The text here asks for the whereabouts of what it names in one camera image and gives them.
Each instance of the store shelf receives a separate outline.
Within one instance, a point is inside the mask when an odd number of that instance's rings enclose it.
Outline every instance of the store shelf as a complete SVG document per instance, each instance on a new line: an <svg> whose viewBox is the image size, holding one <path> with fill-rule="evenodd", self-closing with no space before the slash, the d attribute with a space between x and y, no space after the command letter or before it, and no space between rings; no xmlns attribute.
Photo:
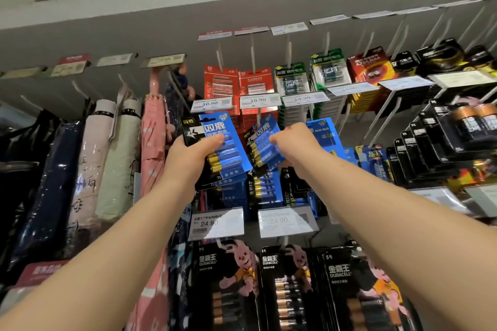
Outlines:
<svg viewBox="0 0 497 331"><path fill-rule="evenodd" d="M138 52L140 58L186 52L188 75L197 92L203 92L203 66L216 64L215 49L222 44L225 65L239 70L251 68L250 38L229 37L197 41L198 34L221 29L252 26L280 26L305 21L309 30L291 35L293 60L307 62L313 52L322 50L323 36L331 32L331 46L345 55L354 54L363 20L344 20L310 26L310 19L335 14L371 13L383 10L431 6L457 0L58 0L35 3L0 11L0 70L51 66L62 56L90 53L96 61L107 55ZM448 36L458 37L480 6L453 7ZM481 15L485 21L492 13ZM417 49L435 24L438 10L408 16L410 32L403 48ZM371 20L375 30L373 45L388 46L401 20L400 16ZM284 61L284 36L261 33L254 36L258 68L273 67ZM147 71L140 70L140 58L119 70L135 93L147 92ZM105 97L115 97L119 86L117 68L88 68L74 77L92 96L93 89ZM83 99L72 88L70 78L8 80L0 84L0 100L23 110L31 110L19 95L66 118L77 117Z"/></svg>

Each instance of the pale pink umbrella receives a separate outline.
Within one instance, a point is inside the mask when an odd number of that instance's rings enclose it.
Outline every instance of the pale pink umbrella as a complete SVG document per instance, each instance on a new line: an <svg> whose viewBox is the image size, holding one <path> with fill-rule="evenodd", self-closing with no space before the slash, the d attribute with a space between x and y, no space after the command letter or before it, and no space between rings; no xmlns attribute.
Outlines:
<svg viewBox="0 0 497 331"><path fill-rule="evenodd" d="M164 96L159 93L158 74L163 67L155 67L150 75L150 93L145 98L145 112L142 118L142 182L140 195L150 192L164 172L167 141L171 142L174 126L166 123ZM142 291L140 299L131 312L126 330L162 331L167 329L169 306L167 288L169 268L167 248Z"/></svg>

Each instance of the forearm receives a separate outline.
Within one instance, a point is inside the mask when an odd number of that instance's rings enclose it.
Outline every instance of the forearm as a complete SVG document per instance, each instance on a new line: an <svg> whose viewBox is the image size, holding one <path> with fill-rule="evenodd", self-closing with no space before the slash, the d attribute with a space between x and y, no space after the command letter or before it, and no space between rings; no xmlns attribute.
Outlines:
<svg viewBox="0 0 497 331"><path fill-rule="evenodd" d="M302 176L344 228L416 304L461 329L491 329L496 234L442 205L388 184L323 150Z"/></svg>
<svg viewBox="0 0 497 331"><path fill-rule="evenodd" d="M184 209L177 199L159 183L0 319L0 329L121 330Z"/></svg>

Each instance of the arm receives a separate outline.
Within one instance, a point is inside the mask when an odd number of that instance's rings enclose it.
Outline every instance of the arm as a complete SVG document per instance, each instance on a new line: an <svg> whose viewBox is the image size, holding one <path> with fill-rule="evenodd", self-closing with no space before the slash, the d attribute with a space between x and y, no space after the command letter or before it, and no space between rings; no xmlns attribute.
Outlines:
<svg viewBox="0 0 497 331"><path fill-rule="evenodd" d="M223 139L187 148L178 138L152 191L2 317L0 330L120 331L194 196L205 156Z"/></svg>
<svg viewBox="0 0 497 331"><path fill-rule="evenodd" d="M297 175L444 329L494 329L497 235L324 151L303 123L271 137Z"/></svg>

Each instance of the umbrella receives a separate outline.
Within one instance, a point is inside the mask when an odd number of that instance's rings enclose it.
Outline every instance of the umbrella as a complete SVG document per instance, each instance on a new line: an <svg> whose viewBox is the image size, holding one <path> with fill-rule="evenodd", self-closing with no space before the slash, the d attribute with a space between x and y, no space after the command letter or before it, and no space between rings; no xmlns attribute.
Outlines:
<svg viewBox="0 0 497 331"><path fill-rule="evenodd" d="M158 91L158 74L162 67L152 69L150 93L145 98L145 112L142 118L142 182L140 195L150 192L164 172L166 132L171 131L165 122L165 99ZM126 330L149 331L167 329L167 248L149 279L140 299L128 319Z"/></svg>

